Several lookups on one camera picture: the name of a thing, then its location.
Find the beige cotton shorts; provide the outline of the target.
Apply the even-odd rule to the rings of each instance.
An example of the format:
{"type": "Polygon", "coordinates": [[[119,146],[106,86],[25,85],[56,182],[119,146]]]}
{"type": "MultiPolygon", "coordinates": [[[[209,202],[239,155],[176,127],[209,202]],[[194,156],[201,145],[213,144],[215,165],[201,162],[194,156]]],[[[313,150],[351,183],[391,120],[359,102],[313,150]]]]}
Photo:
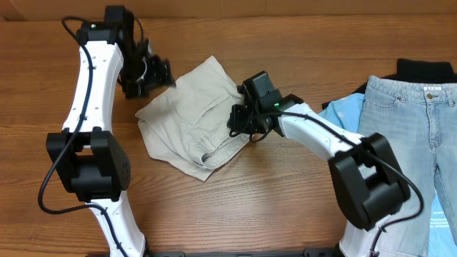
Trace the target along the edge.
{"type": "Polygon", "coordinates": [[[148,155],[206,181],[248,143],[246,134],[231,137],[227,126],[241,102],[236,84],[210,56],[136,112],[148,155]]]}

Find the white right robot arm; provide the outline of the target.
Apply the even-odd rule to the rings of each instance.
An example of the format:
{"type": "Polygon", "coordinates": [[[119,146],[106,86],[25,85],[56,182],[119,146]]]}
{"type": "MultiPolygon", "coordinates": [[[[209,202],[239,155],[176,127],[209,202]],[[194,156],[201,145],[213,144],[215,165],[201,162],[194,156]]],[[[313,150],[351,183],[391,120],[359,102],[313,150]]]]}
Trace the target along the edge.
{"type": "Polygon", "coordinates": [[[236,90],[243,101],[231,108],[227,126],[232,137],[272,131],[312,151],[329,167],[333,189],[348,223],[343,238],[327,256],[380,256],[376,244],[410,196],[387,139],[347,131],[315,113],[303,99],[282,96],[265,71],[236,90]]]}

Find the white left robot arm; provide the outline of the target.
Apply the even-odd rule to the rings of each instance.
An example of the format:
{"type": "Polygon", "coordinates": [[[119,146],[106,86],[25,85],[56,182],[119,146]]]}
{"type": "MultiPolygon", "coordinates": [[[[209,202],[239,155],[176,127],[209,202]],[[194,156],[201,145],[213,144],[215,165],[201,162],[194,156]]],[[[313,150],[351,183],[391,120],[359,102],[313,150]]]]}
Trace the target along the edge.
{"type": "Polygon", "coordinates": [[[113,135],[112,114],[117,86],[127,99],[175,86],[170,63],[153,54],[145,36],[135,41],[134,27],[140,22],[125,6],[107,6],[103,21],[79,21],[80,28],[70,32],[80,54],[74,100],[62,130],[46,138],[52,165],[39,189],[38,205],[54,215],[89,209],[110,256],[151,256],[129,204],[131,164],[113,135]],[[53,173],[79,205],[59,211],[45,207],[44,191],[53,173]]]}

